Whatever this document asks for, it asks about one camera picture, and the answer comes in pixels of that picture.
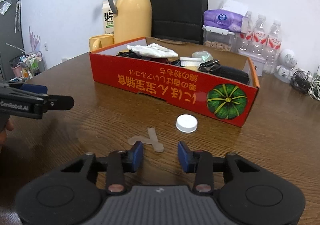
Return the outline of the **person's left hand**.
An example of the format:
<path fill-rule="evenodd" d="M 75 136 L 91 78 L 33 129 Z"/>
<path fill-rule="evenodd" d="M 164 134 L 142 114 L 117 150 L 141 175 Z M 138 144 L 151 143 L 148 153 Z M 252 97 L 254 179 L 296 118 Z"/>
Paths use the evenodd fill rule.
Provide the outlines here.
<path fill-rule="evenodd" d="M 7 141 L 7 131 L 13 131 L 13 130 L 14 130 L 14 126 L 11 120 L 9 119 L 6 123 L 6 126 L 4 127 L 3 130 L 1 130 L 1 133 L 0 133 L 0 150 L 2 149 L 5 142 Z"/>

